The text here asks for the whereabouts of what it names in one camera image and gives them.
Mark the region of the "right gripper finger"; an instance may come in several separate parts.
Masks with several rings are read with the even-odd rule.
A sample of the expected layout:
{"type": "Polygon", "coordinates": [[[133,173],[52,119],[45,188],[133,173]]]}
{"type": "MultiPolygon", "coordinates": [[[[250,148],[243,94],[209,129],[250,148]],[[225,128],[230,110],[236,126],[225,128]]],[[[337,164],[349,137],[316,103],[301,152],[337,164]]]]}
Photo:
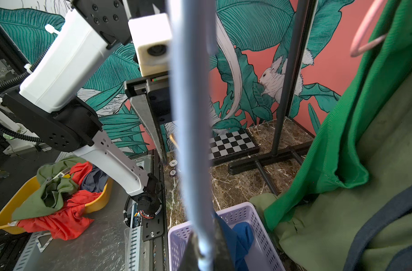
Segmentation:
{"type": "Polygon", "coordinates": [[[193,232],[185,246],[179,271],[233,271],[235,264],[227,246],[227,241],[218,219],[212,215],[212,235],[206,241],[193,232]]]}

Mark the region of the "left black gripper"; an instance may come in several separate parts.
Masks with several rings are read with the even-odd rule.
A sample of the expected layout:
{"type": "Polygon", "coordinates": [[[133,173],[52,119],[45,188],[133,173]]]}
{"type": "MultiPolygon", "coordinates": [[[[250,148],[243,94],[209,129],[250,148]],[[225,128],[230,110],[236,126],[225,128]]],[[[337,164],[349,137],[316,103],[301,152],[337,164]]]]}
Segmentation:
{"type": "Polygon", "coordinates": [[[153,140],[161,162],[167,164],[168,159],[159,124],[173,121],[169,74],[162,72],[124,81],[124,92],[131,108],[153,140]]]}

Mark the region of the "blue tank top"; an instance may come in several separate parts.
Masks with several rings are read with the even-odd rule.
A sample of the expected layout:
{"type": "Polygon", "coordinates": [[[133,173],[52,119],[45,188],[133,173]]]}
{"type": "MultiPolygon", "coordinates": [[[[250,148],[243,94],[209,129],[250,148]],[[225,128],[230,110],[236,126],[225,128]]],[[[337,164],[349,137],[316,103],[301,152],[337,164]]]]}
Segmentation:
{"type": "Polygon", "coordinates": [[[251,226],[247,222],[240,222],[233,228],[215,214],[215,217],[222,229],[236,271],[249,271],[245,261],[249,250],[255,240],[251,226]]]}

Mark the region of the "light blue wire hanger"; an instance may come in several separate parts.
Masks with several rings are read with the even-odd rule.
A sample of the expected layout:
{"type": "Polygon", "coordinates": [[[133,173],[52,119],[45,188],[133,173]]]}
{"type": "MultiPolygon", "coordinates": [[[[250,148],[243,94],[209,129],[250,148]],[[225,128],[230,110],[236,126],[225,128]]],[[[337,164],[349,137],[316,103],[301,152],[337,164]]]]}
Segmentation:
{"type": "Polygon", "coordinates": [[[168,1],[173,39],[172,108],[178,130],[181,194],[186,216],[203,241],[212,235],[209,175],[209,55],[207,1],[168,1]]]}

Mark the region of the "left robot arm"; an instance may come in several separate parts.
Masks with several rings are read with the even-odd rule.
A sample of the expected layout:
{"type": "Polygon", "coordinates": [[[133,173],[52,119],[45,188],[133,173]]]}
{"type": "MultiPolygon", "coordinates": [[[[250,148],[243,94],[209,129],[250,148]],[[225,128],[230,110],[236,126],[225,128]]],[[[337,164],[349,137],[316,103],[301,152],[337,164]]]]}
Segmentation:
{"type": "Polygon", "coordinates": [[[25,72],[0,84],[0,96],[34,136],[72,152],[103,170],[122,186],[141,216],[162,209],[157,178],[136,166],[111,141],[98,115],[77,93],[121,45],[132,43],[140,78],[123,91],[153,140],[162,163],[166,150],[161,125],[171,122],[168,75],[172,39],[164,1],[72,1],[72,9],[53,44],[25,72]]]}

